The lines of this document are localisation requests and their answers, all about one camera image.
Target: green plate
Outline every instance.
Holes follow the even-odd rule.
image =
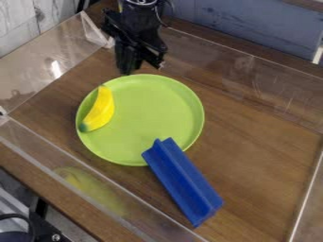
[[[76,117],[80,140],[98,156],[115,164],[143,166],[142,153],[157,138],[173,137],[183,150],[193,145],[203,129],[205,110],[185,84],[157,75],[134,75],[105,86],[115,100],[110,123],[91,132],[79,131],[96,100],[95,91],[82,102]]]

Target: clear plastic bin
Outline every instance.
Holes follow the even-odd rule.
[[[199,95],[206,127],[187,153],[225,199],[218,215],[194,230],[150,169],[103,161],[78,138],[84,96],[121,76],[105,41],[86,34],[98,33],[91,29],[78,15],[0,60],[3,92],[31,94],[2,104],[10,116],[0,119],[0,143],[145,241],[319,241],[322,79],[163,29],[166,68],[145,65],[138,73],[177,78]],[[76,172],[105,197],[79,189]]]

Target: yellow banana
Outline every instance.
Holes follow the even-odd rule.
[[[103,127],[111,120],[115,113],[114,96],[110,89],[99,87],[94,107],[80,123],[80,131],[90,132]]]

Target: blue plastic toy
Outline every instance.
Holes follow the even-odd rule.
[[[186,217],[198,227],[223,204],[214,187],[173,138],[165,142],[157,139],[143,157]]]

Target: wooden table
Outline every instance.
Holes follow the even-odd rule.
[[[90,16],[98,14],[103,6],[106,2],[90,10]],[[262,57],[279,59],[298,69],[322,75],[319,68],[286,54],[267,51],[251,43],[235,41],[231,37],[191,24],[177,22],[175,26],[187,31],[193,30],[194,34],[203,33],[202,36],[219,40],[230,46],[243,47],[245,51],[255,46],[253,54],[259,52]],[[177,44],[177,40],[177,37],[170,39],[171,46]],[[190,47],[191,42],[185,38],[181,44]],[[185,47],[183,50],[190,52],[191,49]],[[230,57],[233,54],[230,51],[223,52],[223,55]],[[265,105],[273,106],[273,102],[263,100],[258,102],[253,95],[245,97],[249,102],[242,102],[242,98],[233,98],[235,94],[231,96],[225,94],[222,84],[227,75],[222,72],[223,69],[218,68],[219,64],[210,60],[209,65],[202,66],[201,63],[190,61],[193,56],[183,56],[186,58],[181,58],[171,49],[169,62],[181,66],[185,75],[178,75],[175,71],[159,72],[147,64],[137,73],[165,75],[181,80],[197,92],[205,105],[205,130],[187,153],[219,191],[225,206],[218,215],[195,229],[195,232],[215,242],[286,241],[317,163],[322,136],[274,115],[271,109],[262,108]],[[121,76],[114,61],[111,52],[101,49],[11,113],[11,117],[193,229],[150,169],[107,163],[84,148],[75,132],[75,114],[84,96],[103,82]],[[222,61],[225,61],[222,64],[231,64],[230,58]],[[3,145],[0,150],[0,165],[4,169],[99,240],[142,241],[43,170],[26,162]]]

